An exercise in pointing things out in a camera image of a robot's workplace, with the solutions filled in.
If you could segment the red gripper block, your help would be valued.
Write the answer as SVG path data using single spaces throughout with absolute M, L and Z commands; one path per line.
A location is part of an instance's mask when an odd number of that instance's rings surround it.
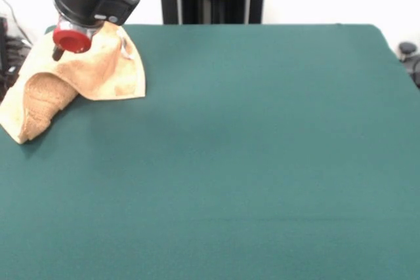
M 91 36 L 80 30 L 56 28 L 52 39 L 56 45 L 52 52 L 55 62 L 62 58 L 64 51 L 83 53 L 91 48 Z

